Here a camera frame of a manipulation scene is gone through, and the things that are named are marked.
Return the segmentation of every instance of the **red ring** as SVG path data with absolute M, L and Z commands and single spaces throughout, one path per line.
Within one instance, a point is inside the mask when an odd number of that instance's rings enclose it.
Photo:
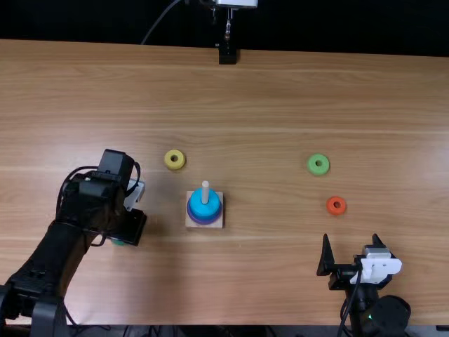
M 331 197 L 326 202 L 328 212 L 334 216 L 339 216 L 346 211 L 346 201 L 340 197 Z

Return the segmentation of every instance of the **white bracket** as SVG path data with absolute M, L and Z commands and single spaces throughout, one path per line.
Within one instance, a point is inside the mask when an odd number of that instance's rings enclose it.
M 401 271 L 402 262 L 398 258 L 361 258 L 361 283 L 378 284 L 388 275 L 395 275 Z M 351 278 L 351 284 L 357 281 L 358 272 Z
M 136 179 L 130 179 L 129 183 L 128 183 L 128 190 L 130 188 L 132 188 L 132 186 L 134 186 L 136 182 Z M 145 192 L 145 183 L 143 181 L 139 181 L 137 187 L 135 188 L 135 190 L 133 191 L 133 193 L 131 193 L 130 195 L 128 195 L 125 198 L 125 202 L 123 203 L 123 205 L 125 206 L 125 209 L 129 212 L 131 211 L 131 209 L 134 208 L 134 205 L 140 201 L 140 199 L 142 198 L 143 193 Z

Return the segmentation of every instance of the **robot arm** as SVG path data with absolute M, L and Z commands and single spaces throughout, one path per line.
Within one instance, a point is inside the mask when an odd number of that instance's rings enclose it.
M 323 248 L 316 274 L 330 275 L 329 289 L 344 290 L 339 337 L 347 332 L 344 321 L 349 314 L 353 337 L 404 337 L 410 318 L 410 306 L 402 298 L 379 298 L 378 289 L 384 288 L 392 275 L 401 270 L 402 262 L 374 234 L 373 244 L 363 247 L 361 255 L 354 256 L 352 264 L 336 264 L 328 235 L 323 236 Z
M 146 216 L 124 206 L 127 196 L 138 199 L 135 191 L 143 191 L 138 181 L 128 189 L 134 166 L 140 175 L 131 157 L 105 150 L 96 171 L 66 179 L 47 233 L 27 262 L 0 286 L 0 337 L 7 330 L 4 320 L 19 315 L 32 318 L 31 337 L 68 336 L 63 300 L 93 240 L 100 234 L 102 243 L 111 237 L 138 245 Z

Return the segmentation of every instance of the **black cable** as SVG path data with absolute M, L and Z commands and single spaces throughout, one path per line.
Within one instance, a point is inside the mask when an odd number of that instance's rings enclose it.
M 76 322 L 74 321 L 74 319 L 72 318 L 72 316 L 70 315 L 69 310 L 68 310 L 67 307 L 65 306 L 65 303 L 64 303 L 63 305 L 64 305 L 65 315 L 66 315 L 67 318 L 69 319 L 70 323 L 72 323 L 73 326 L 79 326 L 78 323 L 76 323 Z
M 88 330 L 88 329 L 92 329 L 92 328 L 100 328 L 106 331 L 111 331 L 111 326 L 110 325 L 89 325 L 89 326 L 83 326 L 81 328 L 79 328 L 79 330 L 77 332 L 75 332 L 75 334 L 72 337 L 77 337 L 80 334 L 82 334 L 84 331 Z
M 129 325 L 126 326 L 125 331 L 123 332 L 122 337 L 125 337 L 125 336 L 126 336 L 126 332 L 128 332 L 128 329 L 129 329 Z
M 91 246 L 92 247 L 101 247 L 103 244 L 105 244 L 106 238 L 107 238 L 107 235 L 103 234 L 101 237 L 100 243 L 99 244 L 91 244 Z
M 181 2 L 181 0 L 174 0 L 170 5 L 167 6 L 167 8 L 162 12 L 162 14 L 157 18 L 156 22 L 149 28 L 148 32 L 146 33 L 145 37 L 143 38 L 142 42 L 140 44 L 146 44 L 149 35 L 153 32 L 154 28 L 159 24 L 159 22 L 162 20 L 162 18 L 174 7 L 175 4 L 178 2 Z
M 340 309 L 340 319 L 343 319 L 343 312 L 346 309 L 347 299 L 343 301 L 342 308 Z M 343 332 L 347 337 L 352 337 L 352 330 L 348 329 L 346 325 L 343 327 Z
M 85 330 L 87 329 L 91 329 L 91 328 L 100 328 L 106 331 L 111 330 L 111 326 L 110 325 L 90 325 L 90 326 L 81 326 L 78 323 L 75 322 L 75 320 L 73 319 L 73 317 L 70 315 L 69 310 L 67 309 L 67 306 L 65 305 L 65 303 L 63 303 L 63 308 L 65 311 L 65 315 L 67 316 L 67 318 L 69 319 L 70 323 L 72 323 L 72 325 L 75 327 L 75 334 L 73 335 L 73 337 L 78 336 L 80 333 L 83 333 Z
M 81 166 L 76 169 L 74 169 L 72 172 L 69 173 L 69 175 L 64 179 L 62 182 L 61 188 L 59 189 L 58 199 L 56 200 L 56 215 L 58 214 L 60 208 L 61 208 L 61 201 L 62 201 L 62 189 L 64 188 L 64 184 L 70 180 L 70 178 L 77 172 L 82 170 L 96 170 L 98 169 L 98 166 Z
M 139 165 L 139 163 L 134 161 L 134 167 L 135 167 L 135 170 L 138 173 L 138 179 L 135 181 L 135 183 L 132 186 L 132 188 L 130 188 L 129 190 L 127 190 L 125 192 L 125 197 L 129 197 L 134 192 L 135 188 L 139 185 L 139 181 L 140 181 L 140 165 Z
M 268 328 L 270 334 L 271 334 L 273 337 L 278 337 L 278 335 L 276 335 L 276 332 L 274 332 L 274 330 L 273 330 L 273 328 L 272 328 L 271 325 L 267 325 L 267 328 Z
M 337 337 L 342 336 L 344 323 L 346 322 L 346 318 L 348 317 L 349 311 L 351 310 L 351 306 L 356 297 L 357 289 L 358 289 L 358 286 L 360 285 L 361 280 L 362 280 L 362 269 L 360 269 L 358 271 L 356 286 L 354 287 L 354 290 L 352 291 L 352 295 L 351 295 L 351 298 L 349 299 L 348 305 L 347 305 L 346 309 L 344 310 L 342 321 L 340 322 L 340 326 L 338 327 Z

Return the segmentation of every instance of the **wooden table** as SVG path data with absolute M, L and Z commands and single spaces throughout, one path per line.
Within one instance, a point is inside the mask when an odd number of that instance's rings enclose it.
M 84 324 L 337 324 L 317 277 L 327 232 L 349 263 L 376 232 L 403 261 L 381 294 L 449 324 L 449 60 L 0 41 L 0 280 L 33 252 L 62 179 L 105 148 L 142 166 L 139 247 L 92 248 L 67 293 Z M 172 172 L 171 149 L 187 155 Z M 309 155 L 331 170 L 316 177 Z M 209 180 L 226 228 L 187 230 Z M 344 197 L 347 212 L 327 213 Z

